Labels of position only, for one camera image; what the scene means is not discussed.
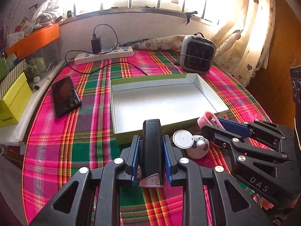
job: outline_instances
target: orange lid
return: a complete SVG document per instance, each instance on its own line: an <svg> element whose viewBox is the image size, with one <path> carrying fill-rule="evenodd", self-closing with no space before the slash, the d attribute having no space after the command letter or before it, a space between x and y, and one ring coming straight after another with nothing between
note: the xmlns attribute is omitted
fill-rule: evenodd
<svg viewBox="0 0 301 226"><path fill-rule="evenodd" d="M9 56L14 53L21 60L59 37L60 30L58 24L46 26L9 47L7 55Z"/></svg>

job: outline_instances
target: open cardboard box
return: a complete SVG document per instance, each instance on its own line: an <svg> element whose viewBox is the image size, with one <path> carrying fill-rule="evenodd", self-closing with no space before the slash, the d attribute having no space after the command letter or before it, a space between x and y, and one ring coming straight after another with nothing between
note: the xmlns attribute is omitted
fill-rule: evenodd
<svg viewBox="0 0 301 226"><path fill-rule="evenodd" d="M223 117L228 107L198 74L167 74L111 80L111 111L118 144L142 135L145 120L160 119L162 134L195 123L205 112Z"/></svg>

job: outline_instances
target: yellow box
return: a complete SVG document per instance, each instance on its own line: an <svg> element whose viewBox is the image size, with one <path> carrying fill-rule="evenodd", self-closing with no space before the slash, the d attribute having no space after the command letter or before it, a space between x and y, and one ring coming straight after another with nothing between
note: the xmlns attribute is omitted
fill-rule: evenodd
<svg viewBox="0 0 301 226"><path fill-rule="evenodd" d="M20 121L31 95L26 76L22 73L0 100L0 127Z"/></svg>

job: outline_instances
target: power strip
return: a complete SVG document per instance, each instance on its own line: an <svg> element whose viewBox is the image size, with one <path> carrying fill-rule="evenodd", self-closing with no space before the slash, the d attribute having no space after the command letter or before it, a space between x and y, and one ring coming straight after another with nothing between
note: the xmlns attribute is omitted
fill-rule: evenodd
<svg viewBox="0 0 301 226"><path fill-rule="evenodd" d="M112 48L104 49L101 51L101 53L109 52ZM106 59L117 59L117 58L126 58L126 57L132 57L134 55L132 47L121 47L119 49L116 49L110 53L106 54L92 54L92 53L81 53L76 56L74 62L75 65L89 63L89 62L95 62L95 61L101 61Z"/></svg>

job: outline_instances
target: power adapter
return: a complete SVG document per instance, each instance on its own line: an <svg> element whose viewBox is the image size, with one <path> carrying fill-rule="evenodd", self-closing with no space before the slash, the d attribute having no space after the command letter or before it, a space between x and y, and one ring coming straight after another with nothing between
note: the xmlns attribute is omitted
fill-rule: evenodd
<svg viewBox="0 0 301 226"><path fill-rule="evenodd" d="M100 53L101 52L101 38L96 37L96 34L93 34L93 39L91 40L92 45L92 52L93 53Z"/></svg>

